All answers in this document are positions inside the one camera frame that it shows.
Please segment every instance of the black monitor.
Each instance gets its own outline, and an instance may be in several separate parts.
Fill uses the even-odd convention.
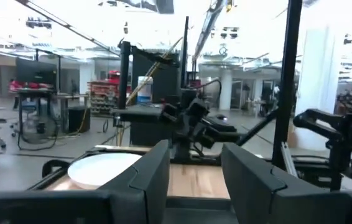
[[[55,88],[57,66],[51,63],[17,58],[16,80],[22,83],[47,84]]]

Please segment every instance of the white plate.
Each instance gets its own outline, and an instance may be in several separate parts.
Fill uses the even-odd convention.
[[[94,190],[109,182],[141,156],[130,153],[106,153],[86,157],[68,168],[68,176],[77,186]]]

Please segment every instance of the gray floor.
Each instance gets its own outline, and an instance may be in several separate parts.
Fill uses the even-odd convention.
[[[4,190],[24,190],[40,180],[42,165],[53,159],[61,157],[65,160],[71,160],[78,157],[85,151],[93,148],[97,144],[114,144],[108,141],[108,138],[115,134],[115,130],[111,127],[107,133],[102,133],[104,119],[92,118],[91,129],[88,133],[74,138],[59,139],[55,147],[43,151],[20,151],[17,146],[17,138],[11,137],[11,129],[9,123],[17,121],[17,112],[11,110],[11,99],[0,99],[0,106],[6,107],[4,111],[0,111],[0,118],[6,118],[7,124],[1,124],[0,136],[6,141],[6,151],[0,153],[0,191]],[[246,132],[252,128],[260,119],[252,117],[243,117],[237,111],[223,112],[229,116],[229,122],[238,127],[238,131]],[[269,124],[257,136],[253,137],[244,145],[244,148],[254,154],[262,157],[271,157],[272,141],[274,138],[275,123]],[[129,142],[129,132],[125,132],[123,145]],[[22,147],[33,148],[22,143]],[[212,151],[220,152],[221,144],[216,144]],[[300,149],[291,149],[293,154],[314,154],[318,156],[327,156],[328,151],[304,151]],[[352,189],[352,180],[344,180],[344,188]]]

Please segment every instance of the white container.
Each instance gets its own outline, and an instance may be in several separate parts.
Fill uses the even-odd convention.
[[[140,89],[137,93],[137,103],[149,103],[151,102],[152,94],[152,78],[151,77],[139,77],[138,86],[144,83],[147,80],[146,84]]]

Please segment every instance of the wooden tray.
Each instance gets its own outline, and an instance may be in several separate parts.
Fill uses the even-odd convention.
[[[148,151],[143,147],[118,147],[118,146],[96,146],[106,149],[124,149],[136,151]],[[65,175],[46,188],[46,190],[81,190],[73,184],[69,176]],[[227,198],[229,199],[225,180],[221,167],[214,166],[190,166],[170,165],[169,196],[181,197],[205,197],[205,198]]]

